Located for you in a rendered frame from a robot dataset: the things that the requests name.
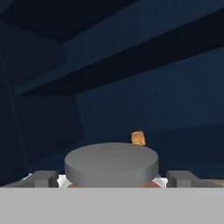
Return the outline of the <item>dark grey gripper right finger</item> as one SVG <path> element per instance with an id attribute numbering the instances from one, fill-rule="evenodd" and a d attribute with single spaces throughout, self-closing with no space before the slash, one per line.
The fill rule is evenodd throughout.
<path id="1" fill-rule="evenodd" d="M 221 185 L 196 177 L 190 171 L 168 171 L 166 177 L 168 179 L 167 187 L 221 187 Z"/>

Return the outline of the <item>grey round digital scale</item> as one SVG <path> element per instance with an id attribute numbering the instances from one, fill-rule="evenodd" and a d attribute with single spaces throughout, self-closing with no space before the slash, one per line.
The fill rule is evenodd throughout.
<path id="1" fill-rule="evenodd" d="M 72 150 L 65 157 L 60 188 L 161 187 L 167 178 L 158 175 L 158 154 L 131 143 L 97 143 Z"/>

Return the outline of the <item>amber honey bottle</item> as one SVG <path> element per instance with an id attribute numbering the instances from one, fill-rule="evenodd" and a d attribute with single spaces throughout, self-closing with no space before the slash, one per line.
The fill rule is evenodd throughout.
<path id="1" fill-rule="evenodd" d="M 146 141 L 145 141 L 144 133 L 141 130 L 132 132 L 131 133 L 131 142 L 133 144 L 145 146 Z"/>

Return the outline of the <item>dark blue cabinet shelf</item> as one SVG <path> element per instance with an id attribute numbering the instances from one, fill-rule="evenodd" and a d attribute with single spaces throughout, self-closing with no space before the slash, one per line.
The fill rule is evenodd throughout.
<path id="1" fill-rule="evenodd" d="M 67 41 L 17 96 L 75 95 L 224 46 L 224 0 L 139 0 Z"/>

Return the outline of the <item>dark blue cabinet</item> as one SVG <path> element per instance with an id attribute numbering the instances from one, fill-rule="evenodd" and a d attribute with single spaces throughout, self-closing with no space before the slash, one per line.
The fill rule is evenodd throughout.
<path id="1" fill-rule="evenodd" d="M 224 179 L 224 46 L 78 94 L 14 93 L 65 65 L 67 41 L 138 1 L 0 0 L 0 186 L 135 130 L 162 171 Z"/>

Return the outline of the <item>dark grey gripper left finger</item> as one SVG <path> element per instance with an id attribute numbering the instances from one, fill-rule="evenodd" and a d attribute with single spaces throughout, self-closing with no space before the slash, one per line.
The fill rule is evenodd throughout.
<path id="1" fill-rule="evenodd" d="M 26 179 L 6 185 L 6 187 L 59 187 L 57 171 L 35 171 Z"/>

